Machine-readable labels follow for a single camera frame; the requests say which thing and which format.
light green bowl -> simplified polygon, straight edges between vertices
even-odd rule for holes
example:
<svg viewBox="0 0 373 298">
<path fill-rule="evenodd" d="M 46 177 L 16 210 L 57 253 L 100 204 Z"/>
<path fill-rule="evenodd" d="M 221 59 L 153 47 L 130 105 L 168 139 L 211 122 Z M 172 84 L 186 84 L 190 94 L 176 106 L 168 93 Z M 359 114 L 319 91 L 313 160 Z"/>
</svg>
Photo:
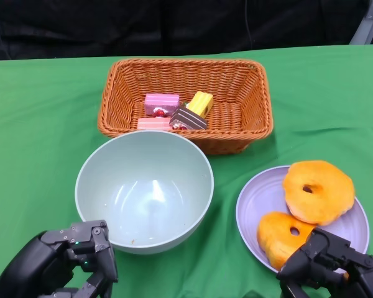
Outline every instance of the light green bowl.
<svg viewBox="0 0 373 298">
<path fill-rule="evenodd" d="M 106 220 L 116 248 L 151 254 L 195 231 L 213 188 L 209 161 L 194 143 L 175 133 L 143 130 L 91 154 L 77 177 L 75 199 L 82 220 Z"/>
</svg>

plate rim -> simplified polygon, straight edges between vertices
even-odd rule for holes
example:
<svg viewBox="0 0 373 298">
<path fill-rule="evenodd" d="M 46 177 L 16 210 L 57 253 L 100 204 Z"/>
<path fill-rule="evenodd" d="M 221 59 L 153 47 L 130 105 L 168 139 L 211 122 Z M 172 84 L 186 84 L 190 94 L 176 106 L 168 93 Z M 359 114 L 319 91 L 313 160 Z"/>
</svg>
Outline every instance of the plate rim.
<svg viewBox="0 0 373 298">
<path fill-rule="evenodd" d="M 254 175 L 250 180 L 248 180 L 248 182 L 243 186 L 241 192 L 239 193 L 239 196 L 237 197 L 237 202 L 236 202 L 236 212 L 235 212 L 235 215 L 236 215 L 236 224 L 237 224 L 237 229 L 239 231 L 239 234 L 240 236 L 242 237 L 243 239 L 243 242 L 245 244 L 245 246 L 247 246 L 247 248 L 249 249 L 249 251 L 255 256 L 255 258 L 260 261 L 261 264 L 263 264 L 265 267 L 267 267 L 268 269 L 270 269 L 271 271 L 275 272 L 275 273 L 278 273 L 278 271 L 273 268 L 270 264 L 266 264 L 264 263 L 258 256 L 257 254 L 252 250 L 252 248 L 250 247 L 250 245 L 248 244 L 247 240 L 244 238 L 244 235 L 242 233 L 242 230 L 241 230 L 241 226 L 240 226 L 240 223 L 239 223 L 239 217 L 237 216 L 237 212 L 239 210 L 239 203 L 240 203 L 240 200 L 241 200 L 241 197 L 243 195 L 243 192 L 244 190 L 246 189 L 246 187 L 250 184 L 250 182 L 252 180 L 254 180 L 256 177 L 268 172 L 268 171 L 272 171 L 272 170 L 275 170 L 275 169 L 279 169 L 279 168 L 289 168 L 290 165 L 284 165 L 284 166 L 274 166 L 272 168 L 269 168 L 269 169 L 265 169 L 263 171 L 261 171 L 260 173 L 257 173 L 256 175 Z M 362 210 L 362 213 L 363 213 L 363 216 L 365 218 L 365 221 L 366 221 L 366 230 L 367 230 L 367 240 L 366 240 L 366 243 L 365 243 L 365 249 L 364 249 L 364 252 L 363 253 L 367 253 L 367 249 L 369 248 L 369 241 L 370 241 L 370 237 L 371 237 L 371 234 L 370 234 L 370 228 L 369 228 L 369 221 L 367 219 L 367 215 L 366 215 L 366 212 L 365 212 L 365 209 L 363 208 L 361 202 L 359 202 L 358 198 L 355 196 L 355 201 L 358 203 L 359 207 L 361 208 Z"/>
</svg>

red cherry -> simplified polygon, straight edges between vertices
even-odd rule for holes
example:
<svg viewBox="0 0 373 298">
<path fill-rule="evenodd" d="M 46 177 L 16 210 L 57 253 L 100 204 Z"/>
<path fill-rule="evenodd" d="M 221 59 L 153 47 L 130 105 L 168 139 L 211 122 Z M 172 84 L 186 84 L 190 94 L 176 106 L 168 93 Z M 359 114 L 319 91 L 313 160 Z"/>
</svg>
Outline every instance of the red cherry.
<svg viewBox="0 0 373 298">
<path fill-rule="evenodd" d="M 154 112 L 154 116 L 155 117 L 164 117 L 166 114 L 163 110 L 157 110 L 156 112 Z"/>
</svg>

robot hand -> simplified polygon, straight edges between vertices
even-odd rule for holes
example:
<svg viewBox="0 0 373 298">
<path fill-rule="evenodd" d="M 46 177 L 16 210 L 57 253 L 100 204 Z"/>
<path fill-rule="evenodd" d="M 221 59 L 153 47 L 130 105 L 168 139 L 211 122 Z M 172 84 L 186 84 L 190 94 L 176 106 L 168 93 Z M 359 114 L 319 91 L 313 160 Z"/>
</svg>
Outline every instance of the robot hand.
<svg viewBox="0 0 373 298">
<path fill-rule="evenodd" d="M 0 298 L 110 298 L 117 268 L 108 232 L 97 220 L 37 235 L 0 275 Z M 76 266 L 92 275 L 81 289 L 64 288 Z"/>
<path fill-rule="evenodd" d="M 277 278 L 284 298 L 309 298 L 302 285 L 325 287 L 331 298 L 373 298 L 373 256 L 320 228 L 284 264 Z M 336 273 L 341 268 L 348 275 Z"/>
</svg>

glazed donut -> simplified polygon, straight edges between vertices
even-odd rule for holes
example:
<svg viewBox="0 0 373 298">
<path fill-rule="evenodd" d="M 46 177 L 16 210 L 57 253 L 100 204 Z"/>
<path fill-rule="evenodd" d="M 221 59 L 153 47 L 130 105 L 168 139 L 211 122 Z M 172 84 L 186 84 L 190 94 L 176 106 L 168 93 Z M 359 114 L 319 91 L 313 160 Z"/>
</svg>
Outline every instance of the glazed donut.
<svg viewBox="0 0 373 298">
<path fill-rule="evenodd" d="M 328 225 L 354 205 L 351 178 L 326 161 L 292 164 L 283 188 L 290 212 L 309 224 Z"/>
<path fill-rule="evenodd" d="M 290 214 L 271 212 L 260 219 L 257 240 L 271 266 L 280 270 L 287 259 L 306 242 L 314 228 L 314 225 Z"/>
</svg>

